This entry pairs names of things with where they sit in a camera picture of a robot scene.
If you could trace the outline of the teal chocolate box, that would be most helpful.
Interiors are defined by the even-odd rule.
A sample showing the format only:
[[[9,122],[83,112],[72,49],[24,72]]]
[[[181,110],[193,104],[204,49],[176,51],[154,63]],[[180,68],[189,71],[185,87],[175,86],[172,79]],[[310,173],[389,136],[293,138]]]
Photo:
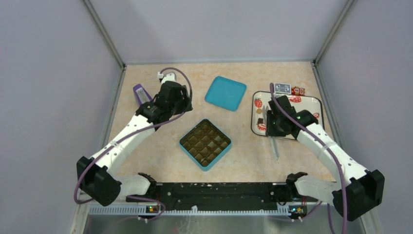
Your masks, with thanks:
[[[179,140],[179,145],[183,152],[206,172],[231,149],[232,140],[205,118]]]

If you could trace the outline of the metal tongs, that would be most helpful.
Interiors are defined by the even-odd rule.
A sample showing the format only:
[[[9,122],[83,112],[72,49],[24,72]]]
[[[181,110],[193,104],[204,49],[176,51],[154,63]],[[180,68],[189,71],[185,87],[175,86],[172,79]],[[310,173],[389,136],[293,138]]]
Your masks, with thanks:
[[[266,125],[266,130],[269,129],[269,123],[268,123],[268,120],[267,120],[268,110],[269,110],[268,107],[266,105],[264,105],[263,106],[263,122]],[[274,136],[268,135],[267,133],[266,133],[266,136],[269,139],[270,146],[271,146],[271,149],[273,151],[274,158],[275,158],[275,160],[278,160],[280,155],[279,155],[279,151],[278,151],[278,148],[277,148],[276,138]]]

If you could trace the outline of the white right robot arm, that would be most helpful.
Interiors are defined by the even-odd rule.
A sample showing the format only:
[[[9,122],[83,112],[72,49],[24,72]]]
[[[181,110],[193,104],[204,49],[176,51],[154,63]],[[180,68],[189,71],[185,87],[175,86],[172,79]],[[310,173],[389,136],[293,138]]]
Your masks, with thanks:
[[[349,156],[307,110],[297,112],[287,96],[272,97],[267,112],[267,132],[271,137],[291,135],[306,146],[327,168],[336,182],[308,173],[289,174],[286,196],[298,201],[303,196],[332,205],[347,221],[354,221],[381,204],[385,177],[368,170]]]

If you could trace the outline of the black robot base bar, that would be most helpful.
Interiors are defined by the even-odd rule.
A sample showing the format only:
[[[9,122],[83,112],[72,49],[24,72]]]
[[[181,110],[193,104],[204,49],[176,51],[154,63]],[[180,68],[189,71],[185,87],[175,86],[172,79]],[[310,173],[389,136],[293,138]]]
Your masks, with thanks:
[[[292,194],[285,183],[157,183],[145,195],[129,195],[127,202],[139,199],[163,203],[168,212],[258,213],[304,216],[317,204],[314,198]]]

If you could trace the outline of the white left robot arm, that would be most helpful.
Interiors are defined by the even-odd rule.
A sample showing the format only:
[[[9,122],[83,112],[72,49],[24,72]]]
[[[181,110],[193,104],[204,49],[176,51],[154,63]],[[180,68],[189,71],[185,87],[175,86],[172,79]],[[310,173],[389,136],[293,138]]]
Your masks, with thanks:
[[[78,191],[84,192],[90,196],[90,200],[102,206],[108,206],[128,195],[138,195],[147,202],[153,200],[156,188],[151,185],[148,175],[123,178],[118,176],[117,171],[147,137],[191,110],[191,98],[186,86],[175,81],[162,82],[154,100],[141,104],[112,141],[94,155],[82,156],[77,161],[75,202],[85,203],[79,200]]]

